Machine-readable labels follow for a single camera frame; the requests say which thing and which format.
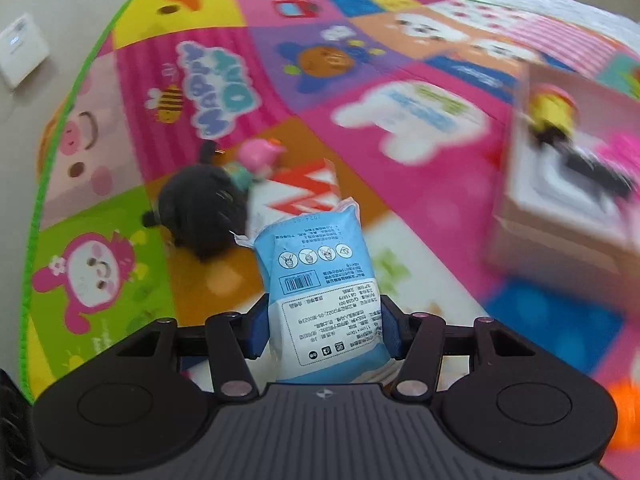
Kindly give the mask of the pink cardboard box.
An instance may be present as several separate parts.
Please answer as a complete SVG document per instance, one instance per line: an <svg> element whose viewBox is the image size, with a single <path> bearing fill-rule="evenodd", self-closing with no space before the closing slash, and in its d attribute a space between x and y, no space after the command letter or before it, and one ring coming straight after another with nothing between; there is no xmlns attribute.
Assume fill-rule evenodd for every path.
<svg viewBox="0 0 640 480"><path fill-rule="evenodd" d="M538 146L530 133L529 92L540 84L575 100L571 144ZM567 169L560 152L574 146L599 155L597 148L616 132L639 135L638 101L582 75L527 64L515 90L487 259L520 278L636 315L639 179L631 199L621 200Z"/></svg>

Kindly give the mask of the red white booklet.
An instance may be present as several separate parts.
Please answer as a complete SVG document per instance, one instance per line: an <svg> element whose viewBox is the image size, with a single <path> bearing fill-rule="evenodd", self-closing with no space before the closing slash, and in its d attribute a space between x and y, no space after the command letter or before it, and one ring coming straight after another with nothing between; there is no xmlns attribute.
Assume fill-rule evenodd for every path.
<svg viewBox="0 0 640 480"><path fill-rule="evenodd" d="M250 189L245 235L254 240L270 224L330 211L341 199L334 165L327 159L281 170Z"/></svg>

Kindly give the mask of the white wall device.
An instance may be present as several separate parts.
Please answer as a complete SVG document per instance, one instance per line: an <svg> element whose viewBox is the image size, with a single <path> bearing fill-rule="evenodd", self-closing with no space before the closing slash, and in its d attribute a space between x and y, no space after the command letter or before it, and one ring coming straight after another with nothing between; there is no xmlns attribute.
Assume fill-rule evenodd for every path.
<svg viewBox="0 0 640 480"><path fill-rule="evenodd" d="M2 79L11 90L15 90L49 55L47 41L29 13L24 13L2 29L0 70Z"/></svg>

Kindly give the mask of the colourful cartoon play mat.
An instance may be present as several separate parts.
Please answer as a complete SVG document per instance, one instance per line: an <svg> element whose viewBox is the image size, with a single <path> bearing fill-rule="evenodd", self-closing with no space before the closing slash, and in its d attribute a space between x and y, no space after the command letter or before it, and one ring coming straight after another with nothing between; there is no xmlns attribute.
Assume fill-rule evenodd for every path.
<svg viewBox="0 0 640 480"><path fill-rule="evenodd" d="M2 477L637 478L608 386L639 385L639 312L487 259L529 63L639 103L638 26L570 0L128 0L40 145ZM250 139L286 148L272 174L332 162L381 296L446 322L432 400L390 395L394 359L278 382L268 342L258 398L215 396L205 322L268 295L254 250L201 261L141 217Z"/></svg>

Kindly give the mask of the pink pig figurine toy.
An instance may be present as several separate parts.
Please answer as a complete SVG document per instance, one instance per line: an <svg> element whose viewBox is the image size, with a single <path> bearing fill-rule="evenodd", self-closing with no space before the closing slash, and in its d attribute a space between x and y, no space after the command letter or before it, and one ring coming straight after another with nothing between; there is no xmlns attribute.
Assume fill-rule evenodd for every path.
<svg viewBox="0 0 640 480"><path fill-rule="evenodd" d="M223 164L222 169L240 192L247 193L255 182L272 175L285 152L279 141L250 139L240 145L235 159Z"/></svg>

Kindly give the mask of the pink plastic basket scoop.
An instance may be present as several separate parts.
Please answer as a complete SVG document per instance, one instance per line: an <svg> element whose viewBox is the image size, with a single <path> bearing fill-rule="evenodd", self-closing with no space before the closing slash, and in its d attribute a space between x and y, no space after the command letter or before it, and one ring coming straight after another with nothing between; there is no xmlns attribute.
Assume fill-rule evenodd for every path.
<svg viewBox="0 0 640 480"><path fill-rule="evenodd" d="M607 162L614 162L639 179L640 140L638 134L616 132L597 148L597 153Z"/></svg>

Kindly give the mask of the blue white wipes pack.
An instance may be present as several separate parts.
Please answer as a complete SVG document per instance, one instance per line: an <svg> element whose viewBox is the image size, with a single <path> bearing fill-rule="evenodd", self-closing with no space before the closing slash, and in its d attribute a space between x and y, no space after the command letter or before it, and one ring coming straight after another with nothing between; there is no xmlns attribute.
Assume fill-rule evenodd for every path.
<svg viewBox="0 0 640 480"><path fill-rule="evenodd" d="M236 244L254 250L268 300L274 377L292 384L387 384L381 292L356 200L271 223Z"/></svg>

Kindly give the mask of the yellow pink cupcake toy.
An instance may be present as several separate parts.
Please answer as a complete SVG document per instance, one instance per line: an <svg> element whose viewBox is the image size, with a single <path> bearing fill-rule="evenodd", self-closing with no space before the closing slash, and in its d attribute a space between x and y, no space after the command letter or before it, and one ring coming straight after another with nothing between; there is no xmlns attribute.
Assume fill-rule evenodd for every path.
<svg viewBox="0 0 640 480"><path fill-rule="evenodd" d="M574 141L578 107L573 97L553 84L540 84L529 92L527 120L538 146L571 144Z"/></svg>

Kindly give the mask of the orange plastic toy mould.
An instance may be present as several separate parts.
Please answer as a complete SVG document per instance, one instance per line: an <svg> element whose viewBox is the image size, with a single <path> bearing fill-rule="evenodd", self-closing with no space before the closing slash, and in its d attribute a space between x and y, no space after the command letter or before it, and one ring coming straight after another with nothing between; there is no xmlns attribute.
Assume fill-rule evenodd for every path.
<svg viewBox="0 0 640 480"><path fill-rule="evenodd" d="M608 386L617 410L617 425L610 448L635 450L640 444L640 389L630 378Z"/></svg>

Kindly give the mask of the black plush toy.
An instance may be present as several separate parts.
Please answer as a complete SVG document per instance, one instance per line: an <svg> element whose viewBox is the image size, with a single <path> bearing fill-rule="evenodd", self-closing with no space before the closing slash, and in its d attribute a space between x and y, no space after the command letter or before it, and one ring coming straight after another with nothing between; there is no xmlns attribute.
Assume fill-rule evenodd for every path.
<svg viewBox="0 0 640 480"><path fill-rule="evenodd" d="M222 153L214 141L204 141L195 164L179 169L160 189L155 205L142 214L147 229L162 226L176 247L198 260L219 255L245 232L252 175L235 162L218 165Z"/></svg>

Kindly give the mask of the black cylinder toy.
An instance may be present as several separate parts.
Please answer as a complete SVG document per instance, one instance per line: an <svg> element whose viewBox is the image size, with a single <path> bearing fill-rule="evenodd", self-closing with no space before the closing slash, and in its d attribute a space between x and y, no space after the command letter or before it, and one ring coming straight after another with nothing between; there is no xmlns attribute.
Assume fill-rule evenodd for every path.
<svg viewBox="0 0 640 480"><path fill-rule="evenodd" d="M636 192L634 176L617 162L608 162L595 152L574 146L561 148L560 152L567 169L586 177L605 193L630 200Z"/></svg>

